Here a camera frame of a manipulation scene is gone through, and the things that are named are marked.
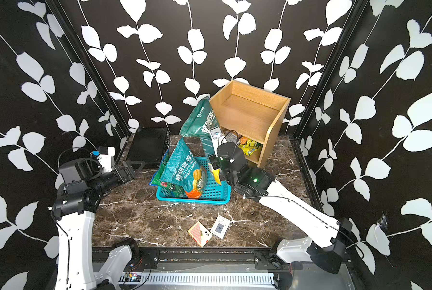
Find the bright green blue-topped bag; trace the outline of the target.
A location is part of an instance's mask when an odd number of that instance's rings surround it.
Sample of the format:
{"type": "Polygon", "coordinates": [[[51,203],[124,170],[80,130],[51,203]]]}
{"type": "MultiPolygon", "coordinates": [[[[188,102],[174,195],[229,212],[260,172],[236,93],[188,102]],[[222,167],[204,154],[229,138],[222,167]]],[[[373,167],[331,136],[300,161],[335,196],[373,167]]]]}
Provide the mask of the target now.
{"type": "Polygon", "coordinates": [[[172,197],[182,198],[184,195],[184,190],[182,186],[175,185],[172,182],[162,181],[162,175],[166,169],[167,162],[170,159],[169,151],[166,151],[157,172],[153,175],[151,181],[149,182],[150,186],[158,186],[163,189],[166,189],[170,192],[172,197]]]}

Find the teal and orange fertilizer bag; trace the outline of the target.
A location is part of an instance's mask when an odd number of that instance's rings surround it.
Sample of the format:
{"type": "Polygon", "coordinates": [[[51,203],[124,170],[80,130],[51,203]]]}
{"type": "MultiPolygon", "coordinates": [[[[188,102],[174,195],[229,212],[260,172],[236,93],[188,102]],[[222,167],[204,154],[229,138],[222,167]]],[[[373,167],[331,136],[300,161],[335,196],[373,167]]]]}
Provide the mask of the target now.
{"type": "Polygon", "coordinates": [[[198,199],[203,194],[207,183],[207,171],[195,159],[184,138],[178,141],[172,152],[162,181],[182,186],[184,194],[190,199],[198,199]]]}

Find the dark green soil bag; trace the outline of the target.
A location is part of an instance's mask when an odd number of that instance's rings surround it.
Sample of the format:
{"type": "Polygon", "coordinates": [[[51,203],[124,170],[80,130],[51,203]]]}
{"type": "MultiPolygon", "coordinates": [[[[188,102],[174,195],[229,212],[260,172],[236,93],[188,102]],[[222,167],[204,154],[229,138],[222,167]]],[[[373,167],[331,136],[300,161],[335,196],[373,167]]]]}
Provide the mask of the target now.
{"type": "Polygon", "coordinates": [[[209,97],[201,99],[193,109],[188,119],[185,121],[180,130],[182,137],[199,138],[205,156],[209,157],[216,154],[217,148],[213,147],[210,129],[220,127],[215,112],[211,106],[209,97]]]}

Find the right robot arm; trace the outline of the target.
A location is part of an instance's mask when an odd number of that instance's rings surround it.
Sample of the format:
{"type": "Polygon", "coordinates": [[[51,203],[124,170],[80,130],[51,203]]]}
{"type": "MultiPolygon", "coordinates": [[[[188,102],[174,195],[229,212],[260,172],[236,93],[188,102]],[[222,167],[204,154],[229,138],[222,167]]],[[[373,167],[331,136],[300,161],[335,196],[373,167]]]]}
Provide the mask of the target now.
{"type": "Polygon", "coordinates": [[[294,262],[312,262],[320,269],[337,274],[351,243],[351,223],[338,221],[307,204],[273,175],[259,167],[250,167],[243,151],[233,142],[214,144],[209,157],[217,164],[223,181],[243,198],[252,199],[274,210],[307,236],[282,239],[271,248],[270,261],[280,268],[294,262]]]}

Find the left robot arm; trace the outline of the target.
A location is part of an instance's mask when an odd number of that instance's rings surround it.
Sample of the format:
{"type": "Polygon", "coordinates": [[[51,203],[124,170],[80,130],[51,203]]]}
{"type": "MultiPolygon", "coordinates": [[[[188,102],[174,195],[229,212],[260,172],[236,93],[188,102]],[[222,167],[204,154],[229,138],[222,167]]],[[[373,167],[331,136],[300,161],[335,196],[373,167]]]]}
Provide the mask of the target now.
{"type": "Polygon", "coordinates": [[[60,166],[64,180],[51,210],[58,228],[59,262],[57,290],[118,290],[126,265],[139,254],[129,238],[117,244],[95,273],[92,261],[92,230],[95,213],[111,190],[134,180],[144,161],[124,161],[106,172],[94,158],[78,158],[60,166]]]}

